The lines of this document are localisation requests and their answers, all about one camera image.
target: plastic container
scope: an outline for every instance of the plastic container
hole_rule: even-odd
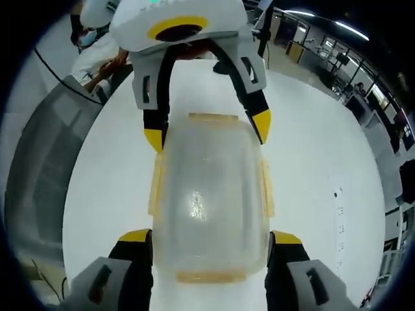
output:
[[[152,188],[159,273],[179,282],[235,282],[265,266],[269,200],[249,124],[191,114],[171,126]]]

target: face mask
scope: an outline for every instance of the face mask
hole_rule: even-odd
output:
[[[96,30],[89,31],[85,36],[81,37],[80,45],[82,47],[87,47],[88,45],[91,45],[95,41],[96,37],[97,37]]]

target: desk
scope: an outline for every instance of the desk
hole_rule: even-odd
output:
[[[215,74],[214,64],[176,63],[171,126],[191,111],[247,120],[230,78]],[[312,259],[340,275],[358,305],[376,280],[385,237],[382,186],[372,151],[354,116],[339,102],[298,80],[267,75],[272,125],[263,154],[276,206],[270,228],[300,237]],[[143,134],[131,82],[132,75],[102,109],[73,169],[63,225],[69,284],[97,257],[108,256],[121,235],[152,227],[147,207],[155,151]],[[339,191],[342,195],[336,198]],[[340,220],[338,205],[344,206]],[[345,233],[341,239],[339,222]],[[266,269],[246,282],[222,286],[176,285],[166,300],[154,268],[151,309],[166,310],[165,303],[169,310],[189,305],[211,310],[220,303],[221,310],[266,310],[265,274]]]

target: plastic lid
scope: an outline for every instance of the plastic lid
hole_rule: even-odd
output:
[[[252,127],[237,117],[192,115],[169,128],[160,159],[157,270],[180,282],[234,282],[263,268],[269,221]]]

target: white table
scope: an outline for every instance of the white table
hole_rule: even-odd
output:
[[[175,65],[171,124],[189,112],[247,120],[230,78],[215,74],[214,64]],[[97,257],[108,256],[121,235],[152,227],[147,207],[155,151],[143,135],[131,82],[132,75],[102,109],[73,169],[63,226],[69,283]],[[372,151],[354,116],[321,91],[268,72],[265,95],[272,125],[263,154],[276,205],[270,228],[301,238],[310,258],[339,275],[358,305],[376,280],[385,237],[385,205]],[[175,288],[168,299],[161,297],[165,285],[156,269],[153,274],[152,310],[166,310],[163,303],[169,310],[189,305],[193,310],[266,310],[266,269],[240,284]]]

